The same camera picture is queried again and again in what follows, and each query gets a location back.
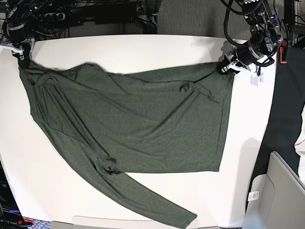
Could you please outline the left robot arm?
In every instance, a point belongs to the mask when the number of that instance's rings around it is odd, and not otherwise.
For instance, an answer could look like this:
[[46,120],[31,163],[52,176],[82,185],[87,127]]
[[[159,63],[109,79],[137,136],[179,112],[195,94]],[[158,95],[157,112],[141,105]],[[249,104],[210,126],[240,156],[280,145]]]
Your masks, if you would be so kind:
[[[240,11],[232,8],[234,2],[241,7]],[[217,65],[218,73],[227,75],[245,72],[261,76],[262,68],[274,64],[273,56],[283,41],[278,15],[272,13],[266,0],[223,0],[221,3],[226,7],[224,35],[233,49]],[[250,26],[251,37],[248,41],[238,43],[229,36],[228,22],[231,12],[242,16]]]

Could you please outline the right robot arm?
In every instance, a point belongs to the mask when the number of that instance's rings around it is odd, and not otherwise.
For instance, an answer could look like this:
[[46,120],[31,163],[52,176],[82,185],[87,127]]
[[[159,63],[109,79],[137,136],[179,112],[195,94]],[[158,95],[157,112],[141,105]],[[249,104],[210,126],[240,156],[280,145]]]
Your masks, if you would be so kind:
[[29,29],[33,3],[32,0],[9,0],[2,26],[3,35],[8,41],[7,47],[12,50],[12,55],[17,58],[22,69],[30,65],[30,53],[35,41]]

